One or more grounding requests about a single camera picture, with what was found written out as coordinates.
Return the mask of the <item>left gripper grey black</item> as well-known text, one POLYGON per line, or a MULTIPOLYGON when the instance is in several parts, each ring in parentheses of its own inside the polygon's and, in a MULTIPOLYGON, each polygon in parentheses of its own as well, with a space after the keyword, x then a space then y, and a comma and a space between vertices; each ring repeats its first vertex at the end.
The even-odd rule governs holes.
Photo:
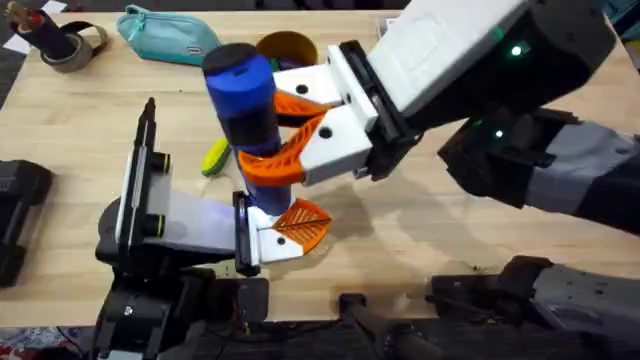
POLYGON ((325 210, 302 198, 294 198, 283 214, 268 215, 249 208, 242 192, 234 194, 232 205, 223 204, 174 189, 170 172, 139 174, 143 179, 126 180, 121 196, 102 213, 95 250, 98 261, 131 276, 167 276, 232 260, 238 273, 253 277, 260 264, 313 250, 331 224, 325 210), (258 229, 258 246, 249 218, 258 229))

